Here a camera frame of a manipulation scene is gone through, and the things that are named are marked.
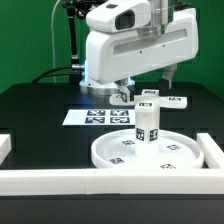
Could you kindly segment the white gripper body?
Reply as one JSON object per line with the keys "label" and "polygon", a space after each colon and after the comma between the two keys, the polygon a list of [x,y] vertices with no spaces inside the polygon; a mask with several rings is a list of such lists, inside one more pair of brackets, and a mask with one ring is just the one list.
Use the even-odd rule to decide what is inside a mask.
{"label": "white gripper body", "polygon": [[86,41],[89,77],[108,84],[192,59],[198,52],[198,27],[194,8],[177,11],[165,33],[154,38],[138,30],[104,33],[92,30]]}

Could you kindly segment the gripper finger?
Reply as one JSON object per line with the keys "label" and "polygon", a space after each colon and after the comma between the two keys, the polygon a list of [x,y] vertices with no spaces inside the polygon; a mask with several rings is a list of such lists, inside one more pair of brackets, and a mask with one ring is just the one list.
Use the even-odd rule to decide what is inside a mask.
{"label": "gripper finger", "polygon": [[121,92],[121,99],[125,103],[129,103],[134,100],[133,91],[128,88],[128,80],[122,79],[115,82],[119,91]]}
{"label": "gripper finger", "polygon": [[177,65],[169,65],[164,68],[164,73],[160,79],[160,88],[162,90],[169,90],[172,88],[172,80],[177,71]]}

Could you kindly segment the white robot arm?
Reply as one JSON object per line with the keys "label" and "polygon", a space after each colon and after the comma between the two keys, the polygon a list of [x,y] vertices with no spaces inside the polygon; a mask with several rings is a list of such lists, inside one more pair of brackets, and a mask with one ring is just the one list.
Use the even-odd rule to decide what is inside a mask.
{"label": "white robot arm", "polygon": [[177,64],[198,52],[196,9],[175,0],[107,0],[86,16],[86,69],[91,81],[116,84],[134,101],[127,79],[160,68],[170,84]]}

